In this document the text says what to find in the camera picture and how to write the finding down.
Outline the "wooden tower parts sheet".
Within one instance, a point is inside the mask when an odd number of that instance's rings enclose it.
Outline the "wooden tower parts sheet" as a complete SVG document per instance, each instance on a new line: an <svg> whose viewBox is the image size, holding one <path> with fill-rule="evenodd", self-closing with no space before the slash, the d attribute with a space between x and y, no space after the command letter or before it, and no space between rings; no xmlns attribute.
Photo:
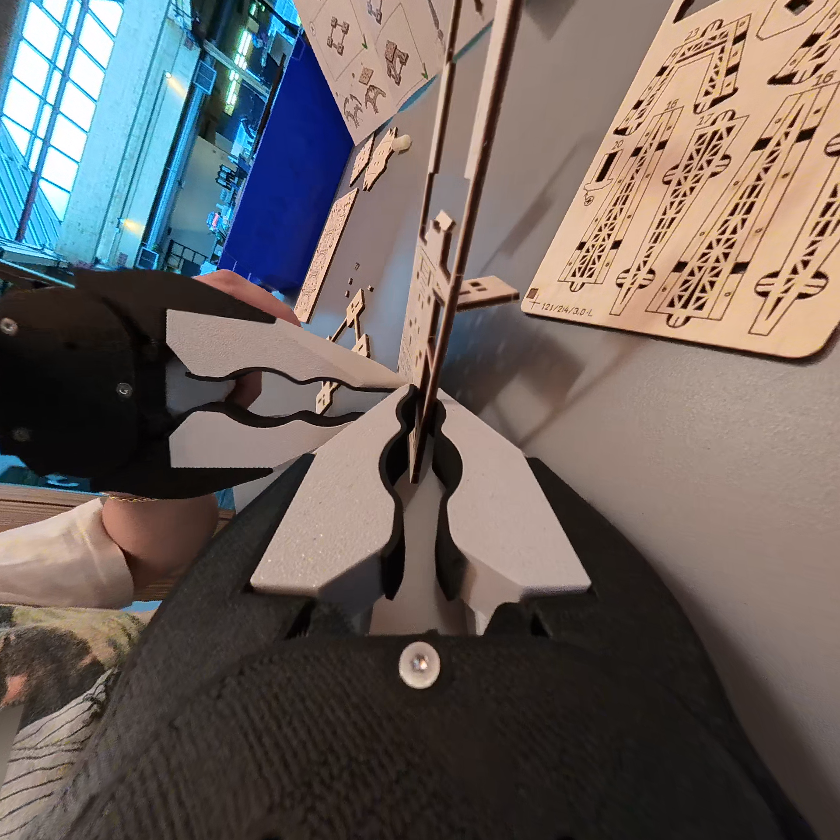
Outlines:
<svg viewBox="0 0 840 840"><path fill-rule="evenodd" d="M838 324L839 2L673 2L521 311L804 359Z"/></svg>

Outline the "person's printed shirt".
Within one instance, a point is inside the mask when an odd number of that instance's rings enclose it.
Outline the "person's printed shirt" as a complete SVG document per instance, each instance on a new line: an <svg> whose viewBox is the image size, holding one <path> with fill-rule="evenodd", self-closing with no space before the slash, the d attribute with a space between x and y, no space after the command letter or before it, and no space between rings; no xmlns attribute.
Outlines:
<svg viewBox="0 0 840 840"><path fill-rule="evenodd" d="M98 727L155 610L2 605L2 711L19 713L2 772L1 838L24 838Z"/></svg>

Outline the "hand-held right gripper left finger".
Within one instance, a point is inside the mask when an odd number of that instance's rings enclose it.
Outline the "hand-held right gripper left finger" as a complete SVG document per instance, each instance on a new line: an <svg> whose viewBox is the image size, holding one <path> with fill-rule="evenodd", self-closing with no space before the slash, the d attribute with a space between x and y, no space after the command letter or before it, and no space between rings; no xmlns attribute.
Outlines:
<svg viewBox="0 0 840 840"><path fill-rule="evenodd" d="M321 446L252 574L256 592L301 595L355 619L403 582L403 501L417 390L405 385Z"/></svg>

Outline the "person's left hand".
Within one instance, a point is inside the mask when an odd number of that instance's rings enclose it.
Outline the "person's left hand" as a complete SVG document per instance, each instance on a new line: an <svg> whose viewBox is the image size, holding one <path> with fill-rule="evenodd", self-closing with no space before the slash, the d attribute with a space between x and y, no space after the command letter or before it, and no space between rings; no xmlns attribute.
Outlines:
<svg viewBox="0 0 840 840"><path fill-rule="evenodd" d="M219 269L203 276L195 276L194 279L260 309L276 319L289 322L297 327L301 326L293 309L284 301L275 298L267 290L251 283L232 270ZM262 375L261 372L254 371L237 378L235 385L227 394L226 402L249 409L262 392Z"/></svg>

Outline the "wooden puzzle frame sheet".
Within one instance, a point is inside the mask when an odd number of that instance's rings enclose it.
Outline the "wooden puzzle frame sheet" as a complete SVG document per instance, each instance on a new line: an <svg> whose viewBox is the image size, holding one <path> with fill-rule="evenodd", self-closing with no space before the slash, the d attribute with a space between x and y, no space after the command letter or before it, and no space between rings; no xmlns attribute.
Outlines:
<svg viewBox="0 0 840 840"><path fill-rule="evenodd" d="M465 165L465 179L468 182L465 210L458 227L454 264L449 268L449 251L457 225L445 211L431 218L429 207L434 179L442 160L454 93L455 47L461 5L461 2L454 2L453 5L444 68L440 74L433 138L397 365L398 373L416 387L415 418L407 439L408 475L412 483L418 482L427 436L432 428L438 381L457 313L460 284L465 280L469 249L496 136L523 2L499 1L496 5Z"/></svg>

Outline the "engraved wooden rectangular plate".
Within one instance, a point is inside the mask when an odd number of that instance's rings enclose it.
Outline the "engraved wooden rectangular plate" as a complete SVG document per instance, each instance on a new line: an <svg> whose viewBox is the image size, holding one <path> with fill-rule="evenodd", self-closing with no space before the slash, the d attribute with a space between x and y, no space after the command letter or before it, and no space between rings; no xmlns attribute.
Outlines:
<svg viewBox="0 0 840 840"><path fill-rule="evenodd" d="M330 208L308 272L298 293L294 312L301 323L308 323L317 305L322 285L333 262L344 228L352 212L359 188L347 192Z"/></svg>

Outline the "person's left forearm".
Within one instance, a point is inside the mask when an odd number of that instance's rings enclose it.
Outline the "person's left forearm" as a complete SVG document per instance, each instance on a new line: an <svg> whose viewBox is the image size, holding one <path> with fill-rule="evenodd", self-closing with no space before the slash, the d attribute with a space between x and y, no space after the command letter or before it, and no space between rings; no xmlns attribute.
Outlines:
<svg viewBox="0 0 840 840"><path fill-rule="evenodd" d="M214 494L90 500L1 536L1 603L120 609L184 572L214 536Z"/></svg>

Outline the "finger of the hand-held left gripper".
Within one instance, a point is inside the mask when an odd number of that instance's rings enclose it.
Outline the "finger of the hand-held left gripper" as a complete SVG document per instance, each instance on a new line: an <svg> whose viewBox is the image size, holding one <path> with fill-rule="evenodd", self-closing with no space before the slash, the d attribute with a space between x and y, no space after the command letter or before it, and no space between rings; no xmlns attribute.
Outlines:
<svg viewBox="0 0 840 840"><path fill-rule="evenodd" d="M169 436L174 468L275 468L306 455L362 416L323 416L304 410L260 416L239 406L212 403L184 415Z"/></svg>
<svg viewBox="0 0 840 840"><path fill-rule="evenodd" d="M382 364L281 320L168 310L165 339L189 374L208 382L268 371L298 384L338 382L363 392L392 392L406 383Z"/></svg>

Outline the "large paned window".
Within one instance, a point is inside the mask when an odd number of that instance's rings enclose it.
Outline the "large paned window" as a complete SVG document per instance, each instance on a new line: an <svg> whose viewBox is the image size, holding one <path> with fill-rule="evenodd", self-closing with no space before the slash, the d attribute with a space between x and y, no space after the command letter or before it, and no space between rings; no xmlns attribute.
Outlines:
<svg viewBox="0 0 840 840"><path fill-rule="evenodd" d="M123 19L124 2L24 2L2 87L2 238L53 249Z"/></svg>

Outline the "wooden linked squares piece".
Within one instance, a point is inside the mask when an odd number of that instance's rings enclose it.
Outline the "wooden linked squares piece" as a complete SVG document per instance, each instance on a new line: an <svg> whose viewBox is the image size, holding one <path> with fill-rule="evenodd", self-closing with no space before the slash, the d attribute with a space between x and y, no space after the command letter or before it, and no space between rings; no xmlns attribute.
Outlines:
<svg viewBox="0 0 840 840"><path fill-rule="evenodd" d="M355 337L355 343L352 351L370 359L371 337L363 331L361 326L361 315L364 312L364 309L364 290L360 288L356 291L356 294L347 306L344 319L341 321L341 324L335 332L328 337L328 340L332 343L337 343L346 330L352 329ZM333 396L340 387L341 384L337 381L322 382L321 389L316 400L316 414L324 415L328 411L333 403Z"/></svg>

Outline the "paper instruction sheet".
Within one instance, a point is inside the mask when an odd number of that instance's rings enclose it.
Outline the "paper instruction sheet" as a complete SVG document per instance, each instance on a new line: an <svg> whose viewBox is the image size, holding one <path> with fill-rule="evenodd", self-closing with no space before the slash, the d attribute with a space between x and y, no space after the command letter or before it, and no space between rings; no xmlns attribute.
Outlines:
<svg viewBox="0 0 840 840"><path fill-rule="evenodd" d="M296 1L354 144L443 69L452 1Z"/></svg>

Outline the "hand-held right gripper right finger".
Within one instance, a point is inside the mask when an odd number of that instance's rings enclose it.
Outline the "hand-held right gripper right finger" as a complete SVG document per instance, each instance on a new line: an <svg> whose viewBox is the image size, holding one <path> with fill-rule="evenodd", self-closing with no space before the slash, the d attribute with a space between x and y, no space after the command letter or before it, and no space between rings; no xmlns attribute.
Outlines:
<svg viewBox="0 0 840 840"><path fill-rule="evenodd" d="M437 518L437 582L462 601L482 635L498 606L586 592L591 579L522 451L440 393L434 473L444 493Z"/></svg>

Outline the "blue plastic bin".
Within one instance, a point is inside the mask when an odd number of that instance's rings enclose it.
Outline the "blue plastic bin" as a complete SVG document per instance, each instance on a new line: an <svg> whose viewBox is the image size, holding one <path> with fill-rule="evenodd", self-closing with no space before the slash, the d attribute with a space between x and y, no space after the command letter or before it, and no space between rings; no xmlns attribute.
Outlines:
<svg viewBox="0 0 840 840"><path fill-rule="evenodd" d="M218 266L259 285L300 289L353 148L304 38L296 43Z"/></svg>

